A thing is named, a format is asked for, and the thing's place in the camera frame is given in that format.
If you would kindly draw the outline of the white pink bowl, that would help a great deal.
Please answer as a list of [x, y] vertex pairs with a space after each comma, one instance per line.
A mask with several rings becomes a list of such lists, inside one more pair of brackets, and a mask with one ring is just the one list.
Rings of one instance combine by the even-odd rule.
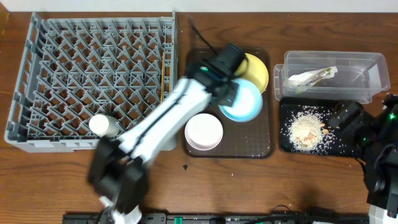
[[191, 147], [199, 151], [208, 151], [221, 142], [223, 125], [216, 116], [200, 113], [187, 122], [184, 134]]

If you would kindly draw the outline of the white paper cup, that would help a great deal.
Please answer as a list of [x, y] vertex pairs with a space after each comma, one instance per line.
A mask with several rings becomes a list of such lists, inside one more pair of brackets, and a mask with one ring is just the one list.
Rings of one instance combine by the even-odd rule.
[[96, 114], [89, 120], [90, 130], [99, 137], [115, 137], [119, 132], [118, 120], [112, 116]]

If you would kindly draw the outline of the yellow plate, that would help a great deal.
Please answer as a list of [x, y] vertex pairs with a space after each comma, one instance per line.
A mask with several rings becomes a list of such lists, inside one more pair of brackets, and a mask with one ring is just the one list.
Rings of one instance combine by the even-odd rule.
[[257, 88], [262, 94], [269, 83], [269, 72], [265, 63], [257, 56], [245, 53], [245, 58], [234, 72], [239, 81], [249, 88]]

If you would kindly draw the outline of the light blue bowl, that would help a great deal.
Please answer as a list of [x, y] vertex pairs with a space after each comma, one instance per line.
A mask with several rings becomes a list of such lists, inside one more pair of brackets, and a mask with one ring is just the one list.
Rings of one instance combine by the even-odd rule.
[[262, 110], [262, 95], [255, 84], [243, 78], [233, 80], [238, 85], [236, 98], [232, 107], [219, 106], [220, 111], [235, 122], [248, 122]]

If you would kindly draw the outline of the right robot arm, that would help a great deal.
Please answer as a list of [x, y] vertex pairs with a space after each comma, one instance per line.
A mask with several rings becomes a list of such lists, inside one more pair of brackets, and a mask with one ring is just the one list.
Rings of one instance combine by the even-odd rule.
[[354, 147], [368, 190], [370, 223], [397, 223], [397, 95], [382, 100], [382, 113], [372, 116], [355, 101], [337, 102], [328, 125]]

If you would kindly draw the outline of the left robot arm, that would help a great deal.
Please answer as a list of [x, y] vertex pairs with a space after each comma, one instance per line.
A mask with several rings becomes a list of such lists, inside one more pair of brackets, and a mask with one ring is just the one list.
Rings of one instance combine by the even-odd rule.
[[104, 202], [98, 223], [139, 223], [139, 204], [149, 191], [148, 170], [182, 126], [210, 103], [232, 106], [239, 66], [247, 59], [228, 44], [210, 58], [190, 63], [171, 94], [145, 119], [116, 139], [103, 136], [95, 149], [88, 182]]

